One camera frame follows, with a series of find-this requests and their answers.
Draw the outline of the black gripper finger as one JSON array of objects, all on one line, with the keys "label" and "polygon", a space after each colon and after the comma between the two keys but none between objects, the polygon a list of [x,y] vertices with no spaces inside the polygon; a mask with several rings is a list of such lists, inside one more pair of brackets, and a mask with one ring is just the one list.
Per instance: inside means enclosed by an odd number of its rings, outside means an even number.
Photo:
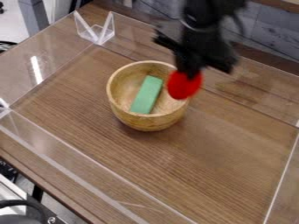
[{"label": "black gripper finger", "polygon": [[193,80],[202,69],[206,67],[206,63],[202,60],[190,60],[186,66],[186,73],[190,80]]},{"label": "black gripper finger", "polygon": [[178,70],[181,72],[187,72],[191,68],[190,66],[190,54],[187,52],[182,52],[182,51],[177,51],[174,53],[174,57],[175,57],[175,64],[178,67]]}]

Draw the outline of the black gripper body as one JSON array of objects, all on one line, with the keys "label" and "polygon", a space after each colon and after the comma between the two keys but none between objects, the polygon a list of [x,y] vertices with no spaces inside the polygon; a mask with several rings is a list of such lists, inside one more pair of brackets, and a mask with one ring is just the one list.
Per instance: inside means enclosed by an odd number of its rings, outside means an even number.
[{"label": "black gripper body", "polygon": [[187,52],[190,60],[202,60],[206,67],[228,74],[240,62],[240,56],[224,38],[219,27],[209,31],[195,31],[183,24],[159,24],[155,27],[154,42],[173,53]]}]

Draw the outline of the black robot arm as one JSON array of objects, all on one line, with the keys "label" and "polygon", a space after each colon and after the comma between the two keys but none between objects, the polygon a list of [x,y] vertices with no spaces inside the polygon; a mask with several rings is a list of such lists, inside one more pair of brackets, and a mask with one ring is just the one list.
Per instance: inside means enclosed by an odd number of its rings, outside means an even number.
[{"label": "black robot arm", "polygon": [[186,0],[181,18],[155,27],[154,42],[173,51],[177,68],[189,80],[205,67],[233,71],[240,55],[225,38],[222,22],[233,18],[245,32],[238,11],[246,7],[248,0]]}]

